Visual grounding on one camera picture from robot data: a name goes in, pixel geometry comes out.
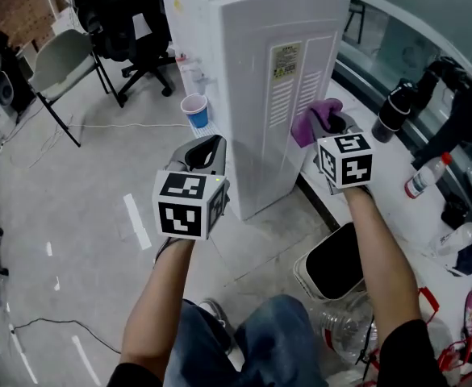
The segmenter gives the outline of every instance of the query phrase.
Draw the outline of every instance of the jeans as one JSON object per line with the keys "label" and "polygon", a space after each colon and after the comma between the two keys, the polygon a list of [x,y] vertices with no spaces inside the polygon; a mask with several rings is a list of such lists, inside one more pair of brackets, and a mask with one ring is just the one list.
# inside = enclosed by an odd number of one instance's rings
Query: jeans
{"label": "jeans", "polygon": [[245,362],[237,372],[225,351],[231,339],[205,310],[184,301],[165,387],[326,387],[315,334],[301,302],[273,297],[237,329]]}

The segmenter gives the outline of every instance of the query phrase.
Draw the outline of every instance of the white chair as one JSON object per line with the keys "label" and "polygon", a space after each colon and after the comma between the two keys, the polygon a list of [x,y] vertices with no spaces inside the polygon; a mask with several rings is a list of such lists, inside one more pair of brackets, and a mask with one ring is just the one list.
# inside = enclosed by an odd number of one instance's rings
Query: white chair
{"label": "white chair", "polygon": [[80,143],[70,134],[69,128],[52,109],[52,105],[93,70],[98,73],[105,93],[108,94],[99,69],[115,100],[123,107],[99,57],[94,53],[89,37],[74,29],[57,35],[40,49],[36,55],[35,72],[29,80],[46,109],[78,147],[81,146]]}

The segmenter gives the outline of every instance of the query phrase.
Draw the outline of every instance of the red bottle cap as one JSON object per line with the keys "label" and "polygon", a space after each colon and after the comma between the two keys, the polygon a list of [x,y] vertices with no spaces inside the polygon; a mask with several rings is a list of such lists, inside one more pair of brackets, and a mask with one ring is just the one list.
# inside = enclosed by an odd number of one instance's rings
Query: red bottle cap
{"label": "red bottle cap", "polygon": [[451,156],[449,152],[444,152],[442,154],[442,162],[444,162],[445,164],[450,164],[452,161],[453,161],[453,157]]}

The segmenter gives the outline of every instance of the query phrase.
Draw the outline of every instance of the floor marking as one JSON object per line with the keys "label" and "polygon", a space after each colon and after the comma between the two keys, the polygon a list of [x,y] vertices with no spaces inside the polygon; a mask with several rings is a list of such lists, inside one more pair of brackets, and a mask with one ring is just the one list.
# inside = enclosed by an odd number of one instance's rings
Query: floor marking
{"label": "floor marking", "polygon": [[90,374],[90,377],[92,377],[92,380],[96,385],[101,385],[101,382],[99,382],[98,376],[96,376],[96,373],[94,372],[94,369],[92,368],[92,365],[90,365],[90,361],[87,358],[85,354],[85,350],[83,350],[83,347],[81,346],[80,339],[77,337],[77,335],[73,335],[73,343],[76,345],[77,348],[77,353],[80,355],[81,360],[83,361],[83,364],[85,365],[87,371]]}
{"label": "floor marking", "polygon": [[[10,324],[8,325],[8,327],[10,328],[10,334],[11,334],[11,332],[13,331],[13,325]],[[15,344],[15,348],[20,354],[20,358],[23,359],[24,365],[26,366],[27,372],[29,372],[29,375],[31,377],[31,380],[33,381],[33,384],[39,384],[39,382],[36,380],[35,374],[33,374],[33,370],[31,370],[31,367],[29,363],[27,362],[27,357],[23,353],[23,349],[20,347],[20,342],[19,342],[19,339],[17,338],[17,335],[11,334],[11,338],[13,339],[13,344]]]}
{"label": "floor marking", "polygon": [[132,194],[129,193],[128,195],[125,195],[123,199],[128,209],[128,216],[132,221],[133,231],[136,233],[137,238],[139,239],[140,248],[150,248],[152,243],[149,240],[148,233],[142,224],[142,219],[140,218],[139,210],[137,210],[137,205],[133,199]]}

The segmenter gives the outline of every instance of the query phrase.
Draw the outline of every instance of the black sleeve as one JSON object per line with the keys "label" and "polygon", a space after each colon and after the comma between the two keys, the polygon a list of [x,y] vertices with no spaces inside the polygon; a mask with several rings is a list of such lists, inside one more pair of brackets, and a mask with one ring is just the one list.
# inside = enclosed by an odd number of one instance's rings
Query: black sleeve
{"label": "black sleeve", "polygon": [[161,387],[161,381],[152,372],[137,364],[118,365],[107,387]]}
{"label": "black sleeve", "polygon": [[408,321],[386,338],[381,348],[378,386],[448,386],[438,369],[426,323]]}

